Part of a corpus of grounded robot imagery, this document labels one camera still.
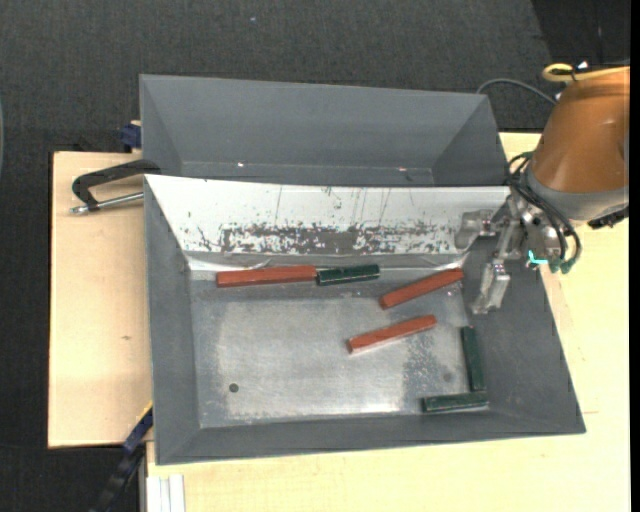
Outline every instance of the red stick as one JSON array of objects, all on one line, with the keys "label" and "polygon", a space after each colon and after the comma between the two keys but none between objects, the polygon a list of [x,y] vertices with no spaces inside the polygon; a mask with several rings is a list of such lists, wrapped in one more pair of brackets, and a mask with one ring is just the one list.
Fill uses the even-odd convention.
[{"label": "red stick", "polygon": [[316,278],[316,273],[316,267],[313,265],[269,267],[256,270],[225,270],[216,274],[216,284],[219,288],[231,288],[256,284],[298,283],[313,281]]},{"label": "red stick", "polygon": [[436,323],[436,317],[433,315],[420,316],[405,322],[400,322],[399,324],[384,327],[377,331],[355,336],[347,341],[347,348],[350,353],[358,352],[372,345],[394,341],[417,332],[426,331],[427,329],[431,329],[435,326]]},{"label": "red stick", "polygon": [[463,277],[464,273],[462,269],[459,268],[438,272],[437,274],[433,274],[425,279],[383,295],[380,297],[380,306],[382,306],[382,309],[397,306],[421,295],[426,295],[438,288],[460,281]]}]

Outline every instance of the black cable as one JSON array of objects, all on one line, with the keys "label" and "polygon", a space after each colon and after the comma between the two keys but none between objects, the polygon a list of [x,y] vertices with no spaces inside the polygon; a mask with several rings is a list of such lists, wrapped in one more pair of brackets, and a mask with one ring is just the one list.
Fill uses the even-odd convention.
[{"label": "black cable", "polygon": [[531,155],[532,155],[531,152],[520,153],[519,155],[515,156],[509,161],[509,167],[511,167],[513,163],[517,162],[519,159],[523,159],[522,163],[520,163],[520,165],[516,168],[513,174],[511,173],[509,174],[509,178],[508,178],[509,185],[516,192],[518,192],[518,194],[520,194],[527,202],[536,206],[537,208],[539,208],[545,213],[545,215],[549,219],[549,222],[551,223],[551,227],[556,232],[556,236],[558,237],[558,240],[560,242],[560,259],[564,260],[566,256],[568,244],[562,229],[560,229],[560,226],[558,225],[557,220],[554,218],[553,215],[550,214],[547,208],[547,203],[540,196],[535,194],[533,190],[531,190],[529,187],[525,189],[520,185],[522,169],[524,169],[526,165],[531,161]]},{"label": "black cable", "polygon": [[529,92],[537,94],[538,96],[548,101],[552,105],[556,105],[558,103],[555,99],[553,99],[548,94],[545,94],[540,89],[537,89],[536,87],[533,87],[532,85],[529,85],[525,82],[521,82],[520,80],[514,80],[512,78],[494,78],[493,80],[488,80],[487,82],[483,83],[480,87],[476,89],[476,94],[482,94],[482,91],[484,91],[487,87],[490,87],[491,85],[495,85],[495,84],[516,85],[518,87],[522,87],[523,89],[526,89]]}]

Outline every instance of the wooden table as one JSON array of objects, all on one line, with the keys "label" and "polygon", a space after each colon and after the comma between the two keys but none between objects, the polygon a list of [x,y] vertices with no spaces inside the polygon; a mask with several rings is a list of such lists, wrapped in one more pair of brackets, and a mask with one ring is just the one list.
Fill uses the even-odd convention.
[{"label": "wooden table", "polygon": [[[509,157],[539,138],[501,137]],[[68,213],[76,176],[137,158],[54,157],[50,448],[120,444],[151,398],[141,204]],[[543,280],[586,434],[176,466],[149,440],[146,474],[184,475],[188,512],[630,510],[628,221],[578,232],[580,262]]]}]

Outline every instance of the black carpet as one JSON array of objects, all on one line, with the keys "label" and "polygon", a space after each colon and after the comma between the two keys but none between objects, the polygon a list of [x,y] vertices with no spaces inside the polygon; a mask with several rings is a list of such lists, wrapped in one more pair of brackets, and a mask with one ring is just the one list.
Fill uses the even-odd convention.
[{"label": "black carpet", "polygon": [[[139,73],[463,92],[508,77],[553,93],[539,78],[552,55],[629,56],[630,2],[568,3],[582,10],[556,16],[564,3],[550,0],[0,0],[0,511],[86,511],[118,460],[109,448],[45,450],[51,151],[124,150],[115,134],[139,116]],[[544,126],[540,98],[488,92],[501,130]],[[118,510],[136,506],[133,490]]]}]

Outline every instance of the dark green block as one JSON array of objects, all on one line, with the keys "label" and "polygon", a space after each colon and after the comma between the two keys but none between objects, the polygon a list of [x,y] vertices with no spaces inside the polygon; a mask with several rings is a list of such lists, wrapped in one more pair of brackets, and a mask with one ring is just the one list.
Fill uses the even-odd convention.
[{"label": "dark green block", "polygon": [[379,277],[380,267],[378,265],[360,265],[357,267],[341,267],[319,270],[316,276],[316,281],[320,286],[326,286],[329,284],[370,281]]},{"label": "dark green block", "polygon": [[486,391],[476,391],[458,395],[431,396],[424,398],[422,403],[424,412],[444,412],[483,407],[489,403],[489,400]]},{"label": "dark green block", "polygon": [[480,361],[480,349],[476,331],[472,327],[462,328],[462,350],[467,363],[467,376],[471,391],[484,391],[487,385],[484,382],[484,373]]}]

